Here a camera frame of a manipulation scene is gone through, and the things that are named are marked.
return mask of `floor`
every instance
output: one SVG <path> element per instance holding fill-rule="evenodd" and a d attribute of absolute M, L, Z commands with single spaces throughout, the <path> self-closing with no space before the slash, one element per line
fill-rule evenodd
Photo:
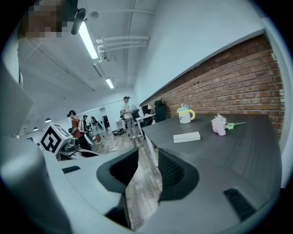
<path fill-rule="evenodd" d="M 162 191 L 162 178 L 155 167 L 147 141 L 140 138 L 129 138 L 127 134 L 113 139 L 113 134 L 101 136 L 103 143 L 95 145 L 93 151 L 104 154 L 110 148 L 116 150 L 138 147 L 138 169 L 126 188 L 127 207 L 132 230 L 137 230 L 148 220 L 158 207 L 158 199 Z"/>

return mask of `mug handle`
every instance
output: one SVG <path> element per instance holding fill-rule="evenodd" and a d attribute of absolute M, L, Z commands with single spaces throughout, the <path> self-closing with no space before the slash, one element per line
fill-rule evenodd
<path fill-rule="evenodd" d="M 195 118 L 194 111 L 193 110 L 188 110 L 188 112 L 192 114 L 192 117 L 190 118 L 190 120 L 194 120 L 194 118 Z"/>

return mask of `red brick wall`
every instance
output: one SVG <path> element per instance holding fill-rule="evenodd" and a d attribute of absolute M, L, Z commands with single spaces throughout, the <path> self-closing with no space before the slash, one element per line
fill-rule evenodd
<path fill-rule="evenodd" d="M 181 103 L 195 113 L 268 114 L 280 136 L 283 84 L 272 53 L 265 36 L 247 40 L 185 73 L 141 106 L 163 98 L 167 117 L 176 116 Z"/>

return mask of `white ceiling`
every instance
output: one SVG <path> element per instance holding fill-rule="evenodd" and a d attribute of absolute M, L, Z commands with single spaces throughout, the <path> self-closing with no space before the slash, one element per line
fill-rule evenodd
<path fill-rule="evenodd" d="M 112 12 L 134 9 L 155 12 L 160 0 L 79 0 L 79 8 L 86 8 L 86 24 L 94 47 L 96 39 L 118 36 L 149 36 L 153 14 L 137 12 Z M 98 19 L 90 17 L 92 11 L 99 13 Z M 71 35 L 71 24 L 62 37 L 48 35 L 47 38 L 19 43 L 18 55 L 24 79 L 24 90 L 34 101 L 27 117 L 25 134 L 33 127 L 44 127 L 64 99 L 82 96 L 89 92 L 109 90 L 105 79 L 111 79 L 115 88 L 131 85 L 136 77 L 141 54 L 145 48 L 130 48 L 111 52 L 109 62 L 98 64 L 100 77 L 79 34 Z"/>

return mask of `ceiling light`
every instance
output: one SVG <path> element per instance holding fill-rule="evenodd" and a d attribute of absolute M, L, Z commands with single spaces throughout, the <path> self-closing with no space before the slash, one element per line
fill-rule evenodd
<path fill-rule="evenodd" d="M 85 44 L 85 46 L 87 48 L 87 51 L 90 53 L 92 59 L 97 59 L 98 55 L 97 55 L 97 52 L 92 44 L 90 34 L 88 34 L 87 26 L 86 26 L 85 22 L 81 23 L 81 27 L 78 32 L 83 40 L 83 43 Z"/>
<path fill-rule="evenodd" d="M 111 89 L 114 88 L 110 79 L 107 79 L 106 82 L 108 83 L 108 85 L 110 86 Z"/>

